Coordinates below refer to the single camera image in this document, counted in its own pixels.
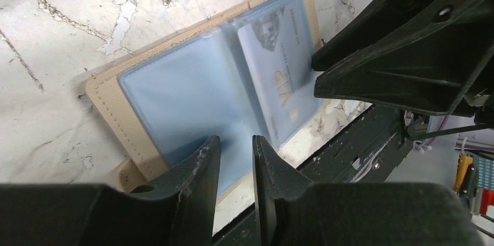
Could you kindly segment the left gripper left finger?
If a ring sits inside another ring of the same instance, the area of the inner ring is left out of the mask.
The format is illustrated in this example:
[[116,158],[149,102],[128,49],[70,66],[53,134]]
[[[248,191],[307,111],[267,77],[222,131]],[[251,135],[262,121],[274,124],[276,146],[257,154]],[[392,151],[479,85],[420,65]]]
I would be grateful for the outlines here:
[[130,193],[105,184],[1,186],[2,245],[211,245],[221,143]]

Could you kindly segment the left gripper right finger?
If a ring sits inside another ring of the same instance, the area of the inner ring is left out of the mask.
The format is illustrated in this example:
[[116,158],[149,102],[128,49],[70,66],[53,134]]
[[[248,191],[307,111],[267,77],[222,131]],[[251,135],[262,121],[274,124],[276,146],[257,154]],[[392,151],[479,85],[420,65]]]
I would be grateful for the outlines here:
[[482,245],[450,190],[433,183],[314,182],[252,138],[261,245]]

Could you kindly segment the white VIP card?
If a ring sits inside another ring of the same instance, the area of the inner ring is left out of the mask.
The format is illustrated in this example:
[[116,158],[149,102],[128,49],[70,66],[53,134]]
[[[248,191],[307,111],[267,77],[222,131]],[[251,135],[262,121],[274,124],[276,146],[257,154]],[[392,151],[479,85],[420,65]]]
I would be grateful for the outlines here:
[[313,96],[312,40],[302,8],[290,4],[262,13],[237,31],[267,125],[279,148],[320,107]]

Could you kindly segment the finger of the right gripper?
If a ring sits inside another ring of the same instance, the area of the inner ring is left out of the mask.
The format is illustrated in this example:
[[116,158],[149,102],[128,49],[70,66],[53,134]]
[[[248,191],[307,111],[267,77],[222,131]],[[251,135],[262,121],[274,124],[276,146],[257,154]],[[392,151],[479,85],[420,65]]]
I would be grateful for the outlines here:
[[373,0],[317,51],[312,68],[349,70],[421,40],[437,39],[447,55],[483,57],[492,46],[487,0]]
[[314,53],[315,96],[426,115],[471,115],[465,96],[493,58],[493,2],[416,23],[389,6],[358,16]]

